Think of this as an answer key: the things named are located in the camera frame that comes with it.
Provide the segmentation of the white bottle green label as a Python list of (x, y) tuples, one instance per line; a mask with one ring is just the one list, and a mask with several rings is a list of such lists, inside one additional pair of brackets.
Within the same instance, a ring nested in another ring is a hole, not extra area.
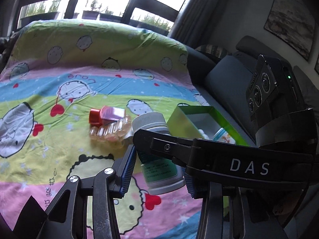
[[(143, 129), (160, 134), (170, 135), (163, 114), (146, 112), (132, 121), (134, 132)], [(137, 152), (141, 162), (141, 170), (150, 195), (162, 195), (185, 186), (181, 167), (151, 153)]]

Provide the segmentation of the pink translucent hair claw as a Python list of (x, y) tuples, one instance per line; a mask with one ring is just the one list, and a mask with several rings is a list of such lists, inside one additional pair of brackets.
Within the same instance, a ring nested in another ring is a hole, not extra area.
[(93, 126), (89, 132), (91, 140), (101, 142), (110, 149), (124, 147), (130, 143), (132, 136), (132, 119), (129, 115), (107, 125)]

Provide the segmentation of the orange cap carton bottle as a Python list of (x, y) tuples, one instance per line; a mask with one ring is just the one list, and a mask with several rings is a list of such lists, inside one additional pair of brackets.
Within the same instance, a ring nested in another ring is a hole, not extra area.
[(103, 126), (116, 122), (125, 117), (125, 109), (111, 106), (103, 106), (101, 109), (91, 109), (89, 112), (89, 124)]

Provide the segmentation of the white bottle blue label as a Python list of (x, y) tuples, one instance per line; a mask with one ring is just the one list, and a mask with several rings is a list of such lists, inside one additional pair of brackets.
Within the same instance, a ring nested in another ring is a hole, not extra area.
[(232, 138), (232, 136), (224, 129), (220, 128), (215, 135), (213, 136), (213, 141), (223, 142), (226, 144), (236, 144), (236, 141)]

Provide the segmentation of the white medicine bottle red logo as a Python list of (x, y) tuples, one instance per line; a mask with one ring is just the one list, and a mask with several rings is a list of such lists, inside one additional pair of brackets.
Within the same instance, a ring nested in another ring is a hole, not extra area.
[(202, 136), (202, 138), (206, 139), (206, 140), (209, 140), (210, 138), (205, 134), (205, 132), (202, 130), (202, 129), (199, 129), (198, 130)]

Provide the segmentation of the green white open box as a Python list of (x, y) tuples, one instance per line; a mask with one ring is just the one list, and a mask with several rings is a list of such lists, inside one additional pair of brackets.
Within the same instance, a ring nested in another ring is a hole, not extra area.
[(254, 143), (245, 132), (234, 123), (234, 120), (225, 118), (213, 106), (190, 106), (179, 104), (167, 121), (170, 134), (181, 138), (202, 138), (199, 129), (213, 141), (213, 136), (224, 128), (236, 141), (236, 145), (253, 146)]

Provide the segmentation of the dark grey sofa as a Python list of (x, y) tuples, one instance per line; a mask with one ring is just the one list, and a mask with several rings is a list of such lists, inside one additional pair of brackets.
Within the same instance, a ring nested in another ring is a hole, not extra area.
[[(187, 47), (188, 70), (193, 85), (204, 99), (239, 128), (239, 134), (250, 146), (255, 145), (254, 127), (245, 92), (255, 71), (257, 54), (279, 58), (280, 55), (251, 36), (243, 37), (237, 52), (221, 60)], [(318, 238), (318, 185), (309, 187), (298, 211), (285, 228), (288, 238)]]

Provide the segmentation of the colourful cartoon bed sheet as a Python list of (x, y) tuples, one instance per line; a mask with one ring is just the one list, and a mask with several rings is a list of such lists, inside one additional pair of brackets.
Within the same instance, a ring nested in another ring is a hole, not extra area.
[(94, 176), (129, 139), (93, 140), (89, 113), (134, 118), (205, 105), (198, 92), (214, 62), (155, 32), (116, 23), (34, 22), (14, 33), (1, 72), (1, 215), (10, 229), (27, 200), (46, 209), (72, 175)]

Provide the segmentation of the framed wall picture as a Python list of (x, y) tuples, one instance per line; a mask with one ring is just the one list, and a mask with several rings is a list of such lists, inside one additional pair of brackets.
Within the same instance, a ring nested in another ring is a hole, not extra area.
[(297, 0), (273, 0), (264, 29), (309, 59), (315, 35), (315, 20)]

